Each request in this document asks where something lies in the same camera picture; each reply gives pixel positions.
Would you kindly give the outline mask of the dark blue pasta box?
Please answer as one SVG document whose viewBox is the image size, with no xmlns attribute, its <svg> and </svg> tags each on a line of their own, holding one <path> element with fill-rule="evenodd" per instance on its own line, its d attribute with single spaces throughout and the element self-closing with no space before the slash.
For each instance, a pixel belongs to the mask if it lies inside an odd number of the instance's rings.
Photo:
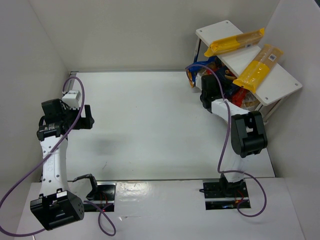
<svg viewBox="0 0 320 240">
<path fill-rule="evenodd" d="M 218 68 L 215 73 L 221 82 L 225 98 L 230 99 L 240 90 L 240 87 L 233 83 L 237 77 L 225 65 Z"/>
</svg>

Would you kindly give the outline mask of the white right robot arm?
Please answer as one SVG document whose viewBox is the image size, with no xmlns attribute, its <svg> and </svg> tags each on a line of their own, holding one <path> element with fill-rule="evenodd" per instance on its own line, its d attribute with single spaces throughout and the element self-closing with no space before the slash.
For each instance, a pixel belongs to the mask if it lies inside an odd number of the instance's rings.
<svg viewBox="0 0 320 240">
<path fill-rule="evenodd" d="M 239 182 L 244 178 L 247 162 L 268 145 L 262 114 L 260 111 L 248 111 L 223 100 L 220 86 L 213 75 L 201 77 L 200 101 L 211 114 L 225 122 L 230 120 L 230 124 L 227 125 L 227 146 L 232 149 L 224 151 L 222 159 L 226 160 L 227 166 L 221 167 L 220 170 L 224 172 L 227 182 Z"/>
</svg>

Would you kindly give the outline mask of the blue pasta bag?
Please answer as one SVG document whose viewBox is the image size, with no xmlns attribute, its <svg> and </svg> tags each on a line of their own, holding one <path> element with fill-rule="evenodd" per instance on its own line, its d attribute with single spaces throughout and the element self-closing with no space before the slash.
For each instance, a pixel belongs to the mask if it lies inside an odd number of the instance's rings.
<svg viewBox="0 0 320 240">
<path fill-rule="evenodd" d="M 186 69 L 186 75 L 188 77 L 188 81 L 191 88 L 194 88 L 196 86 L 197 77 L 212 74 L 208 69 L 206 69 L 202 65 L 216 72 L 219 68 L 222 67 L 223 64 L 222 61 L 216 56 L 209 57 L 208 60 L 194 62 L 191 67 Z"/>
</svg>

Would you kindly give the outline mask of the yellow spaghetti bag front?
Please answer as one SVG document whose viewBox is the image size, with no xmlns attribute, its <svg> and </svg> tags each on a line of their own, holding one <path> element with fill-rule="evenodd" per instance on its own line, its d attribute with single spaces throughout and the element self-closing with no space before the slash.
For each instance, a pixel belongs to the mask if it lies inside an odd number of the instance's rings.
<svg viewBox="0 0 320 240">
<path fill-rule="evenodd" d="M 278 47 L 265 44 L 233 83 L 255 94 L 283 54 Z"/>
</svg>

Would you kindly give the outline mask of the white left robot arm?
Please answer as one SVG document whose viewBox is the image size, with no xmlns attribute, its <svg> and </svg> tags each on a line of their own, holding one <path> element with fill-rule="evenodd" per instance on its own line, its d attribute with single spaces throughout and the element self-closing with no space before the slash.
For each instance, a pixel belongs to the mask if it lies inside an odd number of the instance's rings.
<svg viewBox="0 0 320 240">
<path fill-rule="evenodd" d="M 81 221 L 85 216 L 83 201 L 68 185 L 68 134 L 71 130 L 91 129 L 94 119 L 89 105 L 65 96 L 42 102 L 41 107 L 44 115 L 36 135 L 45 161 L 39 197 L 30 202 L 30 210 L 50 231 Z"/>
</svg>

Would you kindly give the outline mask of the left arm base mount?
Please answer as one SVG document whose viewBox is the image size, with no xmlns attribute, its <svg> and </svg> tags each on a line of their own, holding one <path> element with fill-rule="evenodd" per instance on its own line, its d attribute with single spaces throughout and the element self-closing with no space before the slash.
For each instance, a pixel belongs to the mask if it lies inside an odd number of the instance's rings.
<svg viewBox="0 0 320 240">
<path fill-rule="evenodd" d="M 85 201 L 94 203 L 104 212 L 114 212 L 116 186 L 116 182 L 97 181 L 96 178 L 89 173 L 74 178 L 70 189 L 73 194 L 82 200 L 85 212 L 98 212 L 94 206 Z"/>
</svg>

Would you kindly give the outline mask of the yellow spaghetti bag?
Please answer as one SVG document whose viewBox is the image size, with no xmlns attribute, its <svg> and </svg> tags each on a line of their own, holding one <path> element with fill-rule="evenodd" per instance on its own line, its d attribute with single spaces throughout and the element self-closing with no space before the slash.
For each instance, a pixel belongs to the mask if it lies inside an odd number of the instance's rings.
<svg viewBox="0 0 320 240">
<path fill-rule="evenodd" d="M 278 47 L 265 44 L 233 83 L 255 94 L 283 54 Z"/>
<path fill-rule="evenodd" d="M 257 45 L 264 35 L 265 29 L 261 28 L 259 30 L 215 40 L 209 45 L 208 49 L 204 53 L 204 56 L 213 57 L 252 47 Z"/>
</svg>

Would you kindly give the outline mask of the yellow spaghetti bag rear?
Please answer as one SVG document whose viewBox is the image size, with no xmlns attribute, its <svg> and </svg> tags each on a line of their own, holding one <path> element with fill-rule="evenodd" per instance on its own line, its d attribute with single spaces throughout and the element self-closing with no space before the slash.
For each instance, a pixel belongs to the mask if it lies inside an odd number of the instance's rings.
<svg viewBox="0 0 320 240">
<path fill-rule="evenodd" d="M 208 49 L 204 53 L 204 56 L 213 57 L 252 47 L 257 45 L 264 35 L 265 29 L 261 28 L 259 30 L 215 40 L 209 45 Z"/>
</svg>

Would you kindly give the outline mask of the red macaroni pasta bag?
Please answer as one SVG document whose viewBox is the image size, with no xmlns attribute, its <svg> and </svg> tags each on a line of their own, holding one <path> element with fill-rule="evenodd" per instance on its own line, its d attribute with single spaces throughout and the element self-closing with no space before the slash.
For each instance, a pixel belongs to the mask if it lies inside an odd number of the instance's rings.
<svg viewBox="0 0 320 240">
<path fill-rule="evenodd" d="M 244 110 L 253 111 L 260 101 L 247 89 L 240 88 L 231 97 L 231 103 Z"/>
</svg>

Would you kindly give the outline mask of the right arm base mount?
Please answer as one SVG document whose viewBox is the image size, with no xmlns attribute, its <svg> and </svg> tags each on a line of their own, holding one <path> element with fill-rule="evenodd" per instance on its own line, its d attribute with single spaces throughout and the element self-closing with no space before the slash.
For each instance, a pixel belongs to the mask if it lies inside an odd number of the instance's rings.
<svg viewBox="0 0 320 240">
<path fill-rule="evenodd" d="M 231 210 L 250 209 L 251 204 L 247 185 L 244 180 L 229 183 L 226 179 L 205 180 L 199 190 L 204 195 L 205 209 L 208 210 Z"/>
</svg>

